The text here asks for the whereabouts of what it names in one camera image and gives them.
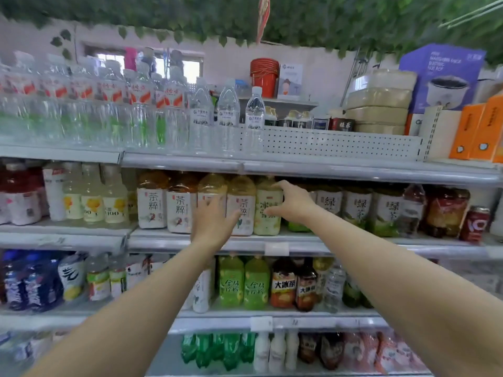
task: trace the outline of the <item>white bottle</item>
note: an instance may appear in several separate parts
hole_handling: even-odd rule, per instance
[[[244,119],[243,150],[246,154],[260,155],[264,149],[264,123],[266,107],[262,100],[262,88],[252,87]]]
[[[269,373],[281,373],[285,367],[286,341],[284,331],[275,331],[269,352]]]
[[[241,129],[239,127],[240,114],[239,98],[236,94],[236,80],[231,78],[225,82],[217,103],[217,138],[218,149],[234,153],[239,151]]]
[[[267,373],[269,366],[269,350],[271,341],[267,332],[259,332],[255,340],[255,355],[253,359],[253,369],[255,372]]]
[[[210,153],[214,147],[214,107],[203,78],[197,78],[196,92],[190,98],[189,139],[192,150]]]
[[[297,353],[299,350],[299,331],[296,329],[289,330],[286,335],[286,360],[285,368],[289,371],[297,369]]]

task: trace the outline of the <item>red can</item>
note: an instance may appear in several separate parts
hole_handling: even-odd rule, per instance
[[[459,233],[459,239],[467,242],[480,242],[490,219],[490,210],[483,206],[472,206],[466,213],[465,221]]]

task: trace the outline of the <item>purple box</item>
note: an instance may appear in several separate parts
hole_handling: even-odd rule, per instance
[[[429,106],[462,110],[475,94],[485,51],[431,43],[405,54],[399,69],[417,73],[410,113],[424,113]]]

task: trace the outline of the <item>price tag label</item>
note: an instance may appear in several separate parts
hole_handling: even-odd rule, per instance
[[[264,249],[265,256],[289,256],[290,247],[288,242],[266,242]]]
[[[272,316],[252,316],[250,318],[251,332],[273,332]]]

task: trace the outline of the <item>hand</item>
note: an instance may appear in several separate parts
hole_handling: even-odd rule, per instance
[[[223,209],[224,198],[225,195],[219,195],[210,202],[199,203],[192,215],[192,243],[200,243],[219,251],[229,240],[241,212],[236,210],[226,218]]]
[[[265,209],[264,214],[279,215],[287,221],[307,226],[309,217],[318,208],[307,190],[286,180],[281,180],[275,185],[281,187],[285,193],[285,201],[281,205]]]

